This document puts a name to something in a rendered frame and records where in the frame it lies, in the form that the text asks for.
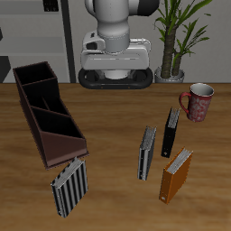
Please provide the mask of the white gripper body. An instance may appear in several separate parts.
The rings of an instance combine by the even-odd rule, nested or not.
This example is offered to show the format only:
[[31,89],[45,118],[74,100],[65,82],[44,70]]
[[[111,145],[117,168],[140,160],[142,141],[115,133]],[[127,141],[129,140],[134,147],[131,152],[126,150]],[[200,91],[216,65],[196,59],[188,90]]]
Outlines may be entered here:
[[83,44],[81,52],[81,67],[85,70],[116,70],[116,69],[147,69],[149,67],[148,53],[151,43],[142,39],[131,39],[125,51],[115,54],[106,52],[106,43],[98,38],[89,43],[96,44],[96,49],[89,49]]

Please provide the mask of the dark brown desk caddy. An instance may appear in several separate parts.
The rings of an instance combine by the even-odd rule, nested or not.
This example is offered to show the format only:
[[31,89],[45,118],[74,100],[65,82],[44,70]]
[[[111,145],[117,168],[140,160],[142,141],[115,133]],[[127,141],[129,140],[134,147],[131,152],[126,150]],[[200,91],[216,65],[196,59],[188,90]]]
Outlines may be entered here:
[[88,155],[87,141],[60,98],[47,61],[14,68],[20,103],[45,169]]

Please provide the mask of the black white striped book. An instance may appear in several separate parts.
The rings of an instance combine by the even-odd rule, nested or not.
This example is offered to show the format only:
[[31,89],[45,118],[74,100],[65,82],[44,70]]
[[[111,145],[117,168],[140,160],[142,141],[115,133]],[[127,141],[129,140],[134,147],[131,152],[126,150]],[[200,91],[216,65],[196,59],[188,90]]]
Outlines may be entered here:
[[147,180],[153,157],[156,128],[146,126],[139,149],[137,178]]
[[75,157],[51,182],[57,213],[67,217],[88,191],[86,162]]

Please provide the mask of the orange book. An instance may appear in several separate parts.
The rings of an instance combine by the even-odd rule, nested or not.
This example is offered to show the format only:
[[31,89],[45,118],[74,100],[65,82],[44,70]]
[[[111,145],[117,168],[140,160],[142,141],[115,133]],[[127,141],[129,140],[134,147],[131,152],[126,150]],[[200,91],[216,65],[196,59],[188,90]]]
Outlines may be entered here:
[[184,147],[164,167],[159,200],[168,204],[185,183],[192,158],[192,151]]

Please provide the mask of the green pot plant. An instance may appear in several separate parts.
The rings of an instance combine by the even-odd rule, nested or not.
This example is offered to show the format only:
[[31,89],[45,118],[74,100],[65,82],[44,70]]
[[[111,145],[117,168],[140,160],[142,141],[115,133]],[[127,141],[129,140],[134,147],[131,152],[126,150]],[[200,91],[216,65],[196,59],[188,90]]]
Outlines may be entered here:
[[206,25],[192,34],[198,19],[185,24],[194,13],[212,2],[212,0],[201,0],[198,3],[195,1],[192,0],[185,9],[182,9],[182,0],[163,0],[164,11],[158,9],[161,17],[157,18],[155,23],[160,22],[163,26],[162,29],[159,28],[159,32],[164,47],[162,65],[154,72],[156,83],[182,83],[185,78],[184,71],[180,69],[182,57],[193,54],[190,49],[194,45],[208,40],[208,37],[203,37]]

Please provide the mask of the grey shelf unit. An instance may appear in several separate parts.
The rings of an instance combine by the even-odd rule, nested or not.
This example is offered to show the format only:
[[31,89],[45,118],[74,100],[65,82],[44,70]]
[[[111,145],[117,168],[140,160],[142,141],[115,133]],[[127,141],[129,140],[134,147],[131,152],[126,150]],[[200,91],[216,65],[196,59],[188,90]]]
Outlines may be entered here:
[[69,0],[0,0],[0,83],[13,69],[47,61],[60,83],[76,81]]

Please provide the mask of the red patterned mug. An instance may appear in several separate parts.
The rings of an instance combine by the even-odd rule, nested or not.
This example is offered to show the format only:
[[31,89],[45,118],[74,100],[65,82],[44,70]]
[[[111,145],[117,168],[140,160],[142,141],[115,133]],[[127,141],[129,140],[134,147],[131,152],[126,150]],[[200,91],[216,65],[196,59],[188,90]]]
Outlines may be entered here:
[[[215,91],[211,86],[204,83],[195,83],[190,86],[190,92],[180,94],[180,106],[186,112],[187,118],[190,121],[202,122],[205,119],[214,93]],[[182,104],[184,97],[189,99],[187,108]]]

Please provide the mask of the flat black base plate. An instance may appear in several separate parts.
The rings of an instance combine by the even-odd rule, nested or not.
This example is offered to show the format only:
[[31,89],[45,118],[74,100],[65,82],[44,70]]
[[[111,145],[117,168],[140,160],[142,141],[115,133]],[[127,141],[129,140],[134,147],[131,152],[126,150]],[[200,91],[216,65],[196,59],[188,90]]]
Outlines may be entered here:
[[124,79],[101,79],[95,70],[81,69],[79,83],[88,89],[143,89],[152,84],[153,74],[150,69],[133,70]]

